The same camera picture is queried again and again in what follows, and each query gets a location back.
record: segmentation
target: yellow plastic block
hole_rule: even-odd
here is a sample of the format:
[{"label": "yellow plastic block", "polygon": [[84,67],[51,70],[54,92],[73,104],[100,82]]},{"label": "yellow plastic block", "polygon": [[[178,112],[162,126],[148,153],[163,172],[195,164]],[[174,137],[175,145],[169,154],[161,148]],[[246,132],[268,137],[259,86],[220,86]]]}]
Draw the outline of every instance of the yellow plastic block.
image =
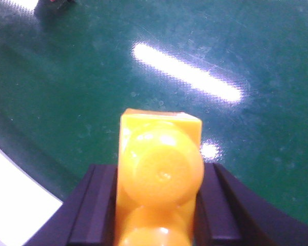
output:
[{"label": "yellow plastic block", "polygon": [[185,113],[121,116],[115,246],[191,246],[201,130]]}]

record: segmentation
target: dark object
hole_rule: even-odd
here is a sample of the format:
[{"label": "dark object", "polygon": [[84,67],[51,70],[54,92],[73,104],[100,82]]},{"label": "dark object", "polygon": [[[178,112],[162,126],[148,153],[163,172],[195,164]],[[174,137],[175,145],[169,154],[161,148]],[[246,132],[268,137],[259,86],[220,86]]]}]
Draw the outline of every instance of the dark object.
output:
[{"label": "dark object", "polygon": [[[111,246],[116,166],[91,165],[53,217],[26,246]],[[198,246],[308,246],[308,226],[258,197],[219,164],[206,163],[197,196]]]},{"label": "dark object", "polygon": [[69,9],[75,3],[74,0],[39,0],[34,10],[34,15],[41,20],[52,19],[59,16],[65,10]]}]

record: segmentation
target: lego stud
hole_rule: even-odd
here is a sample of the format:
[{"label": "lego stud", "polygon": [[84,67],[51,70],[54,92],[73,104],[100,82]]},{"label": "lego stud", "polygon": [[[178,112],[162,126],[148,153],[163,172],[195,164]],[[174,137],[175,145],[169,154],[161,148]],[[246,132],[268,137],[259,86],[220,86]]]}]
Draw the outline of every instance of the lego stud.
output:
[{"label": "lego stud", "polygon": [[138,204],[166,208],[191,199],[203,178],[203,162],[192,140],[165,122],[132,134],[121,158],[119,177]]}]

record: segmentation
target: green floor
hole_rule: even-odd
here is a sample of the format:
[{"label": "green floor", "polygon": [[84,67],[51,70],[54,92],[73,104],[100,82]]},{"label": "green floor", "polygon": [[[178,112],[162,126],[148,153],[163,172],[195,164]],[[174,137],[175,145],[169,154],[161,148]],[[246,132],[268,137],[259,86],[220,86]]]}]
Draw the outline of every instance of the green floor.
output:
[{"label": "green floor", "polygon": [[[137,43],[242,99],[142,64]],[[129,107],[201,118],[211,161],[308,224],[308,1],[77,0],[37,18],[0,4],[0,147],[32,177],[65,199],[89,164],[117,163]]]}]

